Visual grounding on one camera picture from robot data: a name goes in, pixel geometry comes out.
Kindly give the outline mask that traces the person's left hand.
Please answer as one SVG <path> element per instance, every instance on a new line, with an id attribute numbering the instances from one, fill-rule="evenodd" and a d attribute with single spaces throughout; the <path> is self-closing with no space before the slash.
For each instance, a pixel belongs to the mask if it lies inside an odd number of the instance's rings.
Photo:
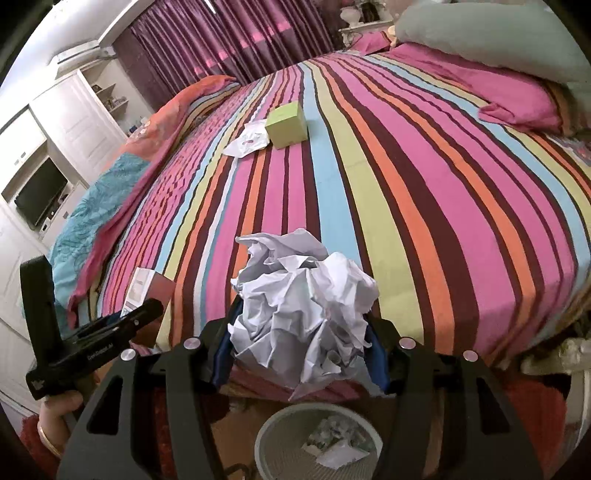
<path id="1" fill-rule="evenodd" d="M 71 436 L 66 418 L 83 405 L 83 396 L 78 391 L 45 397 L 41 403 L 37 431 L 42 444 L 60 458 Z"/>

